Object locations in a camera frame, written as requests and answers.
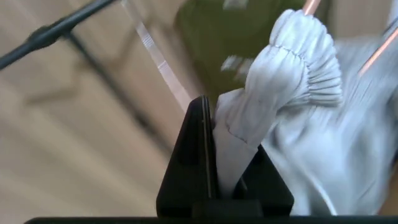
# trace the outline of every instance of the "white garment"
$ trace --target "white garment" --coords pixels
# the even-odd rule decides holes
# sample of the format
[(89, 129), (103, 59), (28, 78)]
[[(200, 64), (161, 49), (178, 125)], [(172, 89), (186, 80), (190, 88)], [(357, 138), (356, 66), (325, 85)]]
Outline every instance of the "white garment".
[(398, 147), (388, 106), (398, 86), (398, 66), (391, 60), (398, 51), (391, 47), (358, 77), (378, 44), (336, 44), (341, 92), (325, 27), (302, 11), (285, 11), (270, 45), (252, 64), (245, 89), (219, 97), (213, 135), (223, 196), (231, 196), (262, 144), (294, 196), (292, 215), (375, 214)]

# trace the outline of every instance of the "copper rod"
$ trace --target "copper rod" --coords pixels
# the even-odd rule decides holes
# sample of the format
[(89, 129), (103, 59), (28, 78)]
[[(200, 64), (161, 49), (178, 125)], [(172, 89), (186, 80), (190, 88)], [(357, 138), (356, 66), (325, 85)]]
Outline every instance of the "copper rod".
[(320, 1), (321, 0), (306, 0), (303, 7), (304, 15), (313, 15)]
[(370, 66), (377, 60), (377, 58), (385, 51), (388, 45), (397, 37), (398, 28), (387, 38), (387, 40), (372, 54), (372, 56), (365, 62), (362, 68), (359, 70), (359, 77), (363, 76), (363, 74), (370, 68)]

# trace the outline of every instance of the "gathered fabric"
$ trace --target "gathered fabric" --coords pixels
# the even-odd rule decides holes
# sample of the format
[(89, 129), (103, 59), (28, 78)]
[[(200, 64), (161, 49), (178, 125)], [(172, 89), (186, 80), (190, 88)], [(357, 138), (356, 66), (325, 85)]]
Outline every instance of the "gathered fabric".
[(377, 213), (398, 147), (398, 44), (363, 77), (358, 71), (381, 41), (334, 44), (316, 18), (285, 11), (245, 88), (218, 99), (213, 135), (223, 197), (262, 144), (294, 196), (292, 215)]

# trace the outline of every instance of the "clothing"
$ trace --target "clothing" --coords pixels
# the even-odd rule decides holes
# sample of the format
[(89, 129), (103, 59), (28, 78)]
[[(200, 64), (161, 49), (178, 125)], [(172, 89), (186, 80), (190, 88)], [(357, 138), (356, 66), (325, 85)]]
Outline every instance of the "clothing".
[(342, 40), (335, 50), (325, 30), (313, 17), (286, 11), (245, 89), (219, 97), (213, 135), (224, 197), (262, 144), (294, 196), (292, 215), (379, 210), (398, 147), (398, 44), (359, 78), (382, 39)]

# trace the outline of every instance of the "green bag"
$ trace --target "green bag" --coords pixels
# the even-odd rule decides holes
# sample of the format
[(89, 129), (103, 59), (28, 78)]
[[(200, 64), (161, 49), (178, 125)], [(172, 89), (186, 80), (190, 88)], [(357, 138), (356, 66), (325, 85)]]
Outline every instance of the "green bag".
[[(212, 106), (220, 94), (244, 86), (242, 81), (234, 80), (234, 72), (221, 71), (228, 56), (255, 58), (269, 43), (277, 18), (286, 9), (301, 9), (305, 2), (247, 1), (245, 8), (223, 9), (224, 0), (188, 0), (177, 13), (177, 29)], [(321, 2), (316, 15), (323, 22), (326, 2)]]

